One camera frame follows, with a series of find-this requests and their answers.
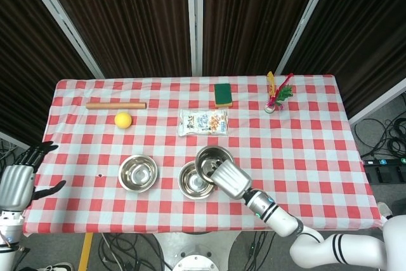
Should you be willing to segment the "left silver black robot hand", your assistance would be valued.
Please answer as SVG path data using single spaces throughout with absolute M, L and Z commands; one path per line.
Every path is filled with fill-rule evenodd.
M 57 148 L 52 141 L 42 142 L 31 146 L 12 165 L 6 166 L 1 175 L 1 211 L 22 212 L 32 201 L 53 195 L 65 186 L 65 180 L 43 190 L 36 190 L 34 185 L 44 157 Z

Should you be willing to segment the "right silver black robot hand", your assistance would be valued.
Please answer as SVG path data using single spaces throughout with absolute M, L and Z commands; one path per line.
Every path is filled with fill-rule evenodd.
M 235 200 L 242 199 L 252 188 L 251 177 L 231 160 L 217 162 L 208 176 L 220 190 Z

